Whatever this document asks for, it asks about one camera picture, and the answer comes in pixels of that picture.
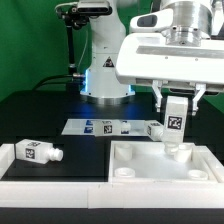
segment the black surface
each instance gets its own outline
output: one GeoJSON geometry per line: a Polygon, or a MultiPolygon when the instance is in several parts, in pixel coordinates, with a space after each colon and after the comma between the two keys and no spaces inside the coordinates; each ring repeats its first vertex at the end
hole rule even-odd
{"type": "Polygon", "coordinates": [[[152,4],[152,12],[160,11],[161,0],[153,0],[152,4]]]}
{"type": "MultiPolygon", "coordinates": [[[[188,117],[185,141],[207,145],[223,162],[224,115],[202,100],[188,117]]],[[[107,181],[111,140],[147,137],[62,136],[68,118],[156,119],[150,93],[138,93],[130,104],[100,106],[65,92],[16,92],[0,103],[0,143],[29,138],[53,142],[64,150],[61,162],[46,165],[16,160],[3,180],[107,181]]],[[[1,208],[1,223],[223,223],[222,209],[18,209],[1,208]]]]}

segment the bottle cap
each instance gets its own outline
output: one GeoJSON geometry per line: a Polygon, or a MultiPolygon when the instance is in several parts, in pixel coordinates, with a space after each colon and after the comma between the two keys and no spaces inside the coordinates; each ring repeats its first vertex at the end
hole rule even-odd
{"type": "Polygon", "coordinates": [[[51,161],[61,161],[63,158],[63,151],[52,148],[48,151],[48,155],[51,161]]]}
{"type": "Polygon", "coordinates": [[[135,177],[135,170],[128,167],[121,167],[114,171],[115,177],[135,177]]]}

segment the white robot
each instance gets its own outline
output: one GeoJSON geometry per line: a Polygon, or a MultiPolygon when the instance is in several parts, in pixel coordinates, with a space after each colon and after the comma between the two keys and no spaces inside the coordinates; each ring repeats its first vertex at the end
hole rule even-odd
{"type": "MultiPolygon", "coordinates": [[[[116,75],[123,84],[152,86],[158,112],[162,88],[193,90],[195,115],[206,91],[224,91],[224,42],[211,39],[223,25],[222,1],[162,0],[160,9],[131,20],[116,75]]],[[[188,107],[188,98],[168,97],[160,135],[168,153],[183,141],[188,107]]]]}
{"type": "Polygon", "coordinates": [[[120,84],[115,75],[118,52],[126,36],[126,29],[119,19],[117,8],[133,5],[137,0],[108,2],[113,9],[111,15],[90,19],[92,63],[86,71],[87,82],[81,95],[100,104],[119,104],[128,101],[134,91],[129,85],[120,84]]]}
{"type": "Polygon", "coordinates": [[[126,36],[117,8],[135,3],[137,0],[81,0],[56,6],[57,14],[67,22],[67,27],[71,25],[74,29],[80,29],[87,22],[91,25],[92,62],[86,70],[85,88],[81,91],[84,99],[113,105],[127,102],[134,95],[129,85],[118,82],[115,66],[120,46],[126,36]],[[62,10],[59,9],[68,6],[70,9],[67,12],[60,12],[62,10]]]}

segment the blue light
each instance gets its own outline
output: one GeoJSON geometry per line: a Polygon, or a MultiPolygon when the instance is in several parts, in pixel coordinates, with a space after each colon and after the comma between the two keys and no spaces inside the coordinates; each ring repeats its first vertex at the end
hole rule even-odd
{"type": "Polygon", "coordinates": [[[85,92],[88,91],[88,76],[89,76],[89,72],[88,69],[85,71],[85,92]]]}
{"type": "Polygon", "coordinates": [[[134,92],[134,90],[131,88],[131,85],[129,85],[128,91],[129,93],[134,92]]]}

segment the white bottle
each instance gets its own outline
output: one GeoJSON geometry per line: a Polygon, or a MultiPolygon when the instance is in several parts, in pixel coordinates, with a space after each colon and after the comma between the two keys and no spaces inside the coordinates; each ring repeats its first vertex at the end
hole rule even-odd
{"type": "Polygon", "coordinates": [[[93,130],[95,136],[128,135],[131,124],[120,120],[96,120],[93,130]]]}
{"type": "Polygon", "coordinates": [[[144,132],[153,141],[162,141],[163,125],[156,120],[149,120],[144,122],[144,132]]]}
{"type": "Polygon", "coordinates": [[[188,99],[168,96],[163,129],[163,142],[182,143],[187,119],[188,99]]]}
{"type": "Polygon", "coordinates": [[[53,148],[52,143],[24,139],[16,144],[16,158],[45,164],[49,160],[61,161],[63,151],[53,148]]]}

